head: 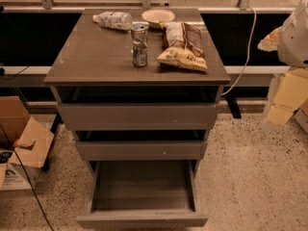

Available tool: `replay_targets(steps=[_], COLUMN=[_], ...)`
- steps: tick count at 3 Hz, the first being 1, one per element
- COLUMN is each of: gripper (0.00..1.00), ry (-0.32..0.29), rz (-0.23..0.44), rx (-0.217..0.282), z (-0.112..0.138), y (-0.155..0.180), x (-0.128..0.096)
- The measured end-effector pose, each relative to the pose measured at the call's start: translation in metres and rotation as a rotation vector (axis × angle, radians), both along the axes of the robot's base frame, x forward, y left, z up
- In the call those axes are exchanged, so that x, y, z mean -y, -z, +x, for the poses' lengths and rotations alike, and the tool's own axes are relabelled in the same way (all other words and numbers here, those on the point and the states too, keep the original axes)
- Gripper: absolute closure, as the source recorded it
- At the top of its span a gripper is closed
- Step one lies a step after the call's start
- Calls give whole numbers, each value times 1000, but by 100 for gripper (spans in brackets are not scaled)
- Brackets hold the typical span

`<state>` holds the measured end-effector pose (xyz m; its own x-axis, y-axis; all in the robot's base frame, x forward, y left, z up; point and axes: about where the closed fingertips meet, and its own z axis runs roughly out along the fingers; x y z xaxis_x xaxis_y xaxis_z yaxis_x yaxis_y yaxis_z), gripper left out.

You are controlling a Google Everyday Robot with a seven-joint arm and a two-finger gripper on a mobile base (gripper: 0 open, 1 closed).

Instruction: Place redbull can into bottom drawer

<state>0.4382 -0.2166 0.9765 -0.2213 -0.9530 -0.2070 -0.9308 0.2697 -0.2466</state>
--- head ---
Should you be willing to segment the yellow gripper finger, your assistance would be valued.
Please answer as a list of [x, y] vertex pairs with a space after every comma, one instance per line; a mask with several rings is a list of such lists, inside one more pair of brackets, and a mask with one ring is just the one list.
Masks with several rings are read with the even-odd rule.
[[307, 99], [307, 69], [294, 67], [284, 74], [275, 75], [269, 85], [262, 125], [265, 128], [285, 125]]
[[258, 43], [258, 49], [266, 52], [276, 51], [279, 42], [281, 28], [278, 27], [266, 35]]

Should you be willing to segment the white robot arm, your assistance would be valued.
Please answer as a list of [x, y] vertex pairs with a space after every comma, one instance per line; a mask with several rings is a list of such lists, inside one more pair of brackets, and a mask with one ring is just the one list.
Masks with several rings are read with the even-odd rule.
[[273, 80], [269, 92], [266, 121], [284, 125], [308, 99], [308, 0], [301, 0], [283, 25], [271, 31], [258, 44], [263, 51], [276, 51], [289, 71]]

